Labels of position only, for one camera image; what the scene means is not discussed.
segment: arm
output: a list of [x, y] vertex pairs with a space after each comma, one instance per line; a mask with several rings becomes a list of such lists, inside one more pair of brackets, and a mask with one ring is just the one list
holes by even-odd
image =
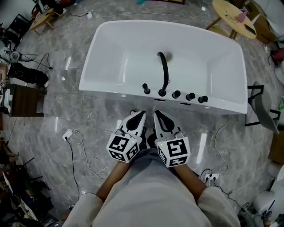
[[129, 167], [129, 163], [119, 161], [111, 171], [106, 181], [99, 188], [98, 192], [96, 193], [97, 197], [99, 197], [104, 202], [108, 194], [110, 193], [113, 185], [123, 178]]
[[240, 226], [240, 221], [234, 209], [217, 187], [206, 187], [185, 164], [175, 166], [174, 170], [194, 196], [197, 206], [206, 215], [213, 227]]
[[174, 170], [177, 172], [182, 183], [188, 188], [191, 194], [197, 201], [202, 194], [206, 185], [194, 174], [194, 172], [187, 165], [174, 166]]
[[119, 161], [96, 195], [93, 193], [86, 193], [80, 197], [63, 227], [90, 227], [101, 210], [103, 202], [106, 200], [113, 185], [122, 179], [129, 167], [129, 163]]

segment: white sleeve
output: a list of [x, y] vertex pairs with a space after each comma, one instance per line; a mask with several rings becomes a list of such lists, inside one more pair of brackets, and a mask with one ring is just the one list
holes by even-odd
[[63, 227], [90, 227], [103, 206], [102, 200], [95, 194], [81, 196], [69, 214]]
[[212, 227], [240, 227], [240, 221], [220, 189], [206, 188], [197, 201]]

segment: marble tile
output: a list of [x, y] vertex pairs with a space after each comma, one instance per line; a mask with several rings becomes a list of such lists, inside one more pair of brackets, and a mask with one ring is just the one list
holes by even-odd
[[[67, 9], [67, 13], [73, 15], [84, 15], [94, 10], [92, 15], [95, 20], [72, 16], [56, 19], [52, 22], [54, 30], [42, 27], [40, 35], [28, 31], [17, 49], [23, 54], [38, 54], [37, 62], [49, 53], [48, 62], [45, 57], [42, 64], [48, 66], [50, 63], [53, 70], [42, 65], [38, 68], [50, 78], [43, 106], [45, 117], [3, 116], [2, 136], [7, 141], [16, 123], [9, 147], [13, 152], [19, 152], [24, 161], [35, 157], [28, 164], [28, 171], [34, 177], [42, 175], [50, 184], [52, 190], [45, 193], [51, 196], [54, 206], [59, 211], [67, 210], [69, 205], [77, 201], [78, 196], [72, 174], [71, 150], [63, 141], [62, 135], [69, 128], [80, 131], [84, 136], [88, 159], [97, 157], [103, 163], [106, 174], [100, 176], [106, 178], [115, 161], [109, 157], [105, 146], [111, 132], [115, 131], [120, 121], [132, 109], [147, 111], [147, 135], [153, 130], [155, 110], [166, 111], [178, 118], [185, 136], [189, 138], [191, 157], [188, 165], [196, 173], [200, 174], [205, 168], [211, 168], [216, 173], [226, 170], [226, 164], [214, 148], [214, 138], [218, 129], [227, 122], [228, 116], [113, 100], [96, 97], [95, 92], [79, 90], [86, 55], [100, 24], [113, 20], [137, 19], [170, 21], [204, 28], [217, 18], [211, 1], [187, 0], [185, 5], [147, 1], [137, 5], [133, 0], [84, 0]], [[273, 66], [268, 64], [269, 53], [255, 39], [250, 40], [239, 35], [236, 42], [244, 53], [248, 85], [252, 85], [254, 81], [264, 84], [271, 95], [272, 108], [276, 109], [284, 86], [275, 77]], [[24, 65], [38, 67], [35, 62]], [[256, 119], [250, 107], [247, 119], [250, 122]], [[226, 192], [232, 190], [231, 197], [240, 204], [251, 202], [255, 195], [266, 189], [271, 180], [267, 173], [267, 156], [273, 133], [260, 125], [244, 127], [244, 124], [244, 115], [232, 115], [230, 122], [216, 137], [216, 146], [229, 163], [227, 174], [220, 177], [216, 184]], [[204, 144], [201, 144], [202, 135], [206, 136]], [[71, 145], [80, 193], [96, 192], [103, 181], [87, 168], [82, 145], [73, 141]], [[102, 170], [95, 160], [91, 162], [91, 167], [98, 172]], [[238, 211], [235, 202], [230, 202]]]
[[[92, 157], [98, 158], [106, 167], [108, 176], [116, 161], [109, 158], [105, 147], [110, 132], [91, 128], [86, 125], [76, 124], [54, 116], [44, 118], [19, 117], [17, 119], [9, 147], [18, 151], [24, 161], [35, 157], [27, 168], [29, 173], [36, 176], [43, 176], [51, 187], [51, 200], [59, 202], [65, 209], [77, 200], [77, 188], [72, 175], [71, 150], [67, 142], [63, 141], [62, 135], [68, 129], [74, 129], [84, 136], [84, 145], [88, 160]], [[15, 141], [21, 141], [22, 147], [18, 147]], [[95, 193], [103, 181], [92, 174], [87, 168], [83, 145], [70, 142], [74, 153], [75, 176], [79, 184], [80, 193]], [[102, 166], [92, 160], [91, 168], [95, 172], [101, 172]]]

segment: white bathtub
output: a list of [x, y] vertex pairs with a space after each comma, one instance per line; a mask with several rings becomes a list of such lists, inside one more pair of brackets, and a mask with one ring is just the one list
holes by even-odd
[[[164, 97], [158, 94], [164, 82], [159, 51], [173, 56]], [[144, 93], [143, 83], [150, 94]], [[247, 113], [247, 77], [240, 45], [178, 23], [126, 20], [101, 24], [87, 54], [79, 89], [212, 114]], [[176, 90], [181, 96], [174, 99]], [[188, 101], [185, 96], [191, 92], [196, 98]], [[198, 97], [204, 95], [208, 102], [199, 103]]]

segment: wooden stool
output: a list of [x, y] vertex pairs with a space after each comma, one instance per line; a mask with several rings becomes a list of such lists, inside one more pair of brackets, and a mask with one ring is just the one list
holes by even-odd
[[45, 25], [45, 24], [47, 24], [51, 29], [54, 29], [54, 27], [49, 23], [50, 19], [52, 18], [54, 14], [58, 15], [59, 17], [63, 17], [59, 13], [55, 12], [53, 8], [51, 8], [34, 20], [34, 22], [32, 23], [30, 27], [30, 30], [34, 30], [37, 33], [36, 28], [42, 25]]
[[[214, 20], [210, 25], [208, 25], [205, 28], [206, 30], [211, 30], [221, 35], [225, 35], [230, 39], [235, 39], [238, 33], [242, 34], [243, 36], [249, 39], [256, 38], [256, 34], [253, 34], [252, 32], [250, 32], [245, 28], [246, 24], [247, 26], [252, 28], [256, 33], [254, 25], [247, 16], [243, 23], [237, 20], [237, 16], [242, 13], [240, 9], [238, 9], [236, 6], [224, 0], [214, 0], [212, 4], [219, 17], [216, 20]], [[224, 20], [233, 29], [230, 35], [228, 35], [227, 32], [222, 30], [221, 28], [219, 27], [217, 28], [216, 26], [214, 26], [214, 24], [216, 24], [220, 20]]]

